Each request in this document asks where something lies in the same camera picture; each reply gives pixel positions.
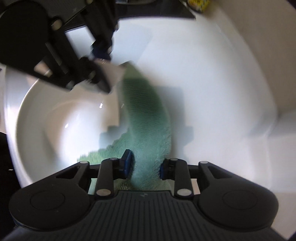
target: green towel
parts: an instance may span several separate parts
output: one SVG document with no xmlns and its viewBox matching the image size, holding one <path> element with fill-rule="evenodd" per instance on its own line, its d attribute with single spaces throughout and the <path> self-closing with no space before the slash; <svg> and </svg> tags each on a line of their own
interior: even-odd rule
<svg viewBox="0 0 296 241">
<path fill-rule="evenodd" d="M 124 103 L 128 130 L 106 149 L 90 152 L 78 161 L 100 164 L 104 159 L 120 158 L 125 149 L 134 155 L 133 171 L 126 180 L 115 180 L 116 190 L 170 190 L 167 181 L 159 178 L 160 165 L 171 150 L 171 128 L 168 113 L 155 89 L 131 64 L 119 85 Z M 93 194 L 92 180 L 89 193 Z"/>
</svg>

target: sink basin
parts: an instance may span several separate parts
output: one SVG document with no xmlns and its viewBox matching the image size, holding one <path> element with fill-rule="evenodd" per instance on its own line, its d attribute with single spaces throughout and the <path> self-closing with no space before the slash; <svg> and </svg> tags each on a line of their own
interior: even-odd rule
<svg viewBox="0 0 296 241">
<path fill-rule="evenodd" d="M 156 88 L 172 123 L 169 157 L 188 164 L 207 160 L 272 191 L 296 193 L 281 183 L 274 189 L 267 141 L 277 119 L 276 105 L 255 58 L 223 12 L 196 15 L 195 20 L 125 19 L 119 25 L 106 74 L 115 85 L 123 72 L 118 65 L 132 61 Z M 85 46 L 93 39 L 86 28 L 67 36 L 79 57 L 90 53 Z M 118 139 L 127 128 L 123 104 L 116 87 L 105 95 L 82 85 L 66 92 L 37 81 L 19 112 L 7 110 L 7 116 L 17 113 L 10 147 L 21 185 Z M 288 207 L 287 197 L 281 200 L 280 208 Z"/>
</svg>

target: screw head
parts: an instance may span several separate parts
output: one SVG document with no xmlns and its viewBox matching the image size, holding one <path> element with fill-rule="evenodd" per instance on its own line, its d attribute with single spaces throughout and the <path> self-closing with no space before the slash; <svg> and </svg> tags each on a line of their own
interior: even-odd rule
<svg viewBox="0 0 296 241">
<path fill-rule="evenodd" d="M 52 30 L 53 31 L 57 31 L 58 29 L 60 29 L 63 26 L 63 21 L 60 19 L 55 20 L 52 23 Z"/>
<path fill-rule="evenodd" d="M 109 196 L 111 194 L 111 191 L 109 189 L 99 189 L 96 194 L 98 196 L 101 196 L 101 197 L 105 197 L 105 196 Z"/>
<path fill-rule="evenodd" d="M 190 196 L 192 194 L 192 191 L 187 188 L 182 188 L 177 191 L 177 194 L 179 196 L 186 197 L 186 196 Z"/>
</svg>

